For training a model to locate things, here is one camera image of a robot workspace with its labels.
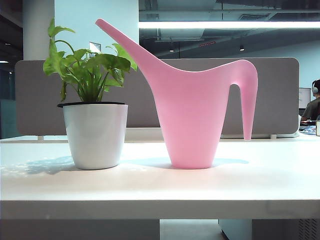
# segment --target pink watering can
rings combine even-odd
[[[204,71],[185,71],[164,63],[103,19],[95,24],[122,45],[146,78],[173,167],[212,166],[232,84],[240,88],[244,140],[251,139],[258,90],[251,62],[241,59]]]

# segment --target desk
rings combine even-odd
[[[319,146],[314,135],[221,139],[211,168],[182,170],[163,142],[125,143],[118,166],[79,170],[67,143],[6,142],[1,218],[316,219]]]

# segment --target floor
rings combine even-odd
[[[161,219],[160,240],[225,240],[217,219]]]

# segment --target white column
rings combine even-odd
[[[48,26],[54,16],[55,0],[23,0],[23,59],[48,57]]]

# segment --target computer monitor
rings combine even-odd
[[[311,101],[311,88],[299,87],[299,109],[305,109]]]

